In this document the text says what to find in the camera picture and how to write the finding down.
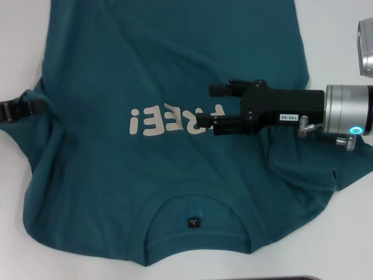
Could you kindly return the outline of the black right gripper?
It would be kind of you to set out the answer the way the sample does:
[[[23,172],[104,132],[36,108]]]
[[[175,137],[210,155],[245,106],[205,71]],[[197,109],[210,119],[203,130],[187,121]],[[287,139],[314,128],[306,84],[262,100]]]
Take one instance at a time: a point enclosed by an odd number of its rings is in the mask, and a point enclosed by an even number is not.
[[[230,79],[226,84],[210,85],[209,96],[241,98],[241,117],[196,114],[197,126],[212,128],[215,135],[254,135],[273,125],[296,126],[302,116],[307,116],[310,124],[323,123],[325,92],[322,90],[274,89],[264,80]]]

